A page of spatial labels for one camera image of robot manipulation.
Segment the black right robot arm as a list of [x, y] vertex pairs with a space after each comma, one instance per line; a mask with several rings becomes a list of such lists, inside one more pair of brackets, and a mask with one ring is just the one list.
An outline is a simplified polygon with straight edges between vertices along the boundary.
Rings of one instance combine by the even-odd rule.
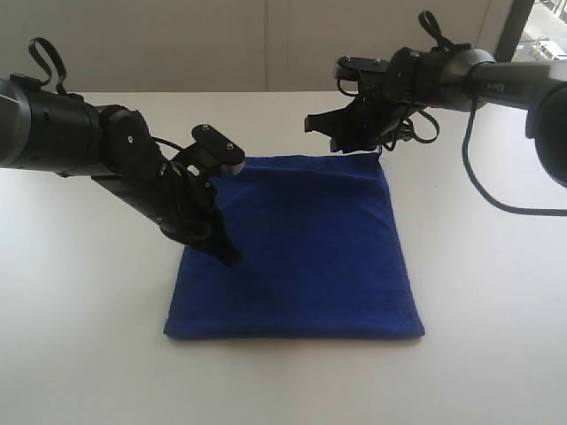
[[525, 135], [535, 142], [548, 175], [566, 183], [566, 64], [497, 62], [490, 53], [457, 45], [450, 50], [398, 50], [390, 60], [341, 57], [337, 81], [358, 91], [345, 107], [309, 114], [306, 132], [330, 138], [333, 152], [373, 151], [408, 140], [408, 119], [427, 108], [470, 112], [484, 104], [525, 110]]

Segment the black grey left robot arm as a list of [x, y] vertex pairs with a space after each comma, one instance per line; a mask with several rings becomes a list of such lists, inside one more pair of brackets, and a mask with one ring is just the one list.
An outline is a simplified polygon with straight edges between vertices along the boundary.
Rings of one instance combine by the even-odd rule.
[[88, 176], [165, 237], [232, 267], [241, 254], [210, 180], [238, 174], [245, 153], [209, 124], [191, 135], [193, 144], [168, 159], [138, 111], [43, 91], [39, 81], [20, 75], [1, 81], [3, 168]]

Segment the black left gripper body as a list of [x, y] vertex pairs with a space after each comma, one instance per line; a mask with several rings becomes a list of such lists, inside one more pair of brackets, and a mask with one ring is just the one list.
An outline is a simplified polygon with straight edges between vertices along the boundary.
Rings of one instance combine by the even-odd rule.
[[152, 221], [171, 240], [196, 247], [224, 245], [215, 192], [187, 171], [164, 163], [148, 181], [116, 175], [91, 180]]

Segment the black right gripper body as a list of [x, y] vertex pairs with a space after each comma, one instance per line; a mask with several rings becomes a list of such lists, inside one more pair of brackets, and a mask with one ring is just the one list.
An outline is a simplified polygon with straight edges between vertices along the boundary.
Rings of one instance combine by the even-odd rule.
[[358, 97], [337, 110], [345, 110], [348, 113], [348, 122], [340, 133], [332, 133], [330, 138], [375, 137], [379, 147], [391, 146], [401, 138], [404, 121], [418, 112], [419, 106], [411, 102], [394, 103]]

